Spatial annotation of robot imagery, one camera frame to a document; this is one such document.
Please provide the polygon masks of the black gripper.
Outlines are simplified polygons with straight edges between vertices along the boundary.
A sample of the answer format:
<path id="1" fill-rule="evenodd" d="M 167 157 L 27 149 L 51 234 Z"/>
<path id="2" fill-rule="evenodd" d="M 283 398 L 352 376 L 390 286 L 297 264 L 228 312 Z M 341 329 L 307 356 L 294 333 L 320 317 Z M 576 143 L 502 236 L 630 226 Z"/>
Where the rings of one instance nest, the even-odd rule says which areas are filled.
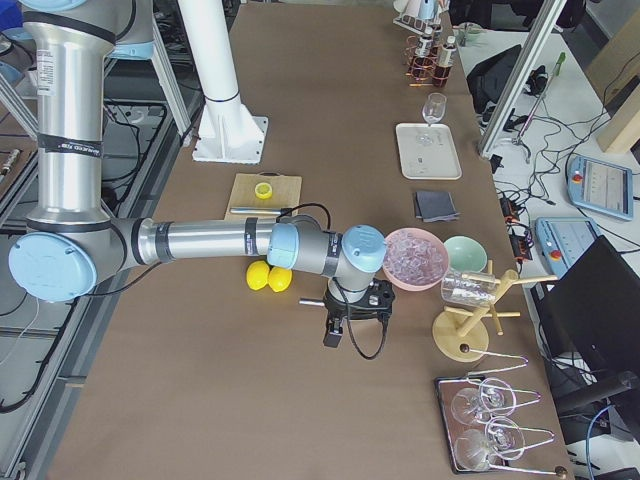
<path id="1" fill-rule="evenodd" d="M 392 304 L 395 300 L 392 284 L 388 280 L 373 279 L 364 291 L 364 295 L 357 301 L 349 301 L 348 291 L 335 279 L 331 279 L 329 285 L 335 286 L 337 293 L 332 293 L 327 288 L 323 297 L 327 310 L 323 345 L 337 348 L 342 339 L 343 325 L 346 325 L 352 345 L 358 348 L 351 322 L 376 319 L 382 326 L 379 347 L 383 348 L 386 344 Z"/>

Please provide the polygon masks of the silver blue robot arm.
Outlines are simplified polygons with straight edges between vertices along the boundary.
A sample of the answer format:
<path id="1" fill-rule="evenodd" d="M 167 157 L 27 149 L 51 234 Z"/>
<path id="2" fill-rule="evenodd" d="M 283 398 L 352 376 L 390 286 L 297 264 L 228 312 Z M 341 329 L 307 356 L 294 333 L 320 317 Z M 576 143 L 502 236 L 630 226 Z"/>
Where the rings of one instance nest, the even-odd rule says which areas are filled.
<path id="1" fill-rule="evenodd" d="M 324 276 L 324 342 L 339 344 L 353 319 L 387 324 L 391 285 L 377 278 L 386 245 L 375 228 L 332 232 L 288 209 L 273 218 L 159 223 L 118 219 L 101 205 L 103 64 L 154 53 L 148 1 L 28 1 L 23 24 L 37 51 L 39 199 L 9 254 L 15 281 L 62 302 L 131 267 L 183 258 L 265 256 Z"/>

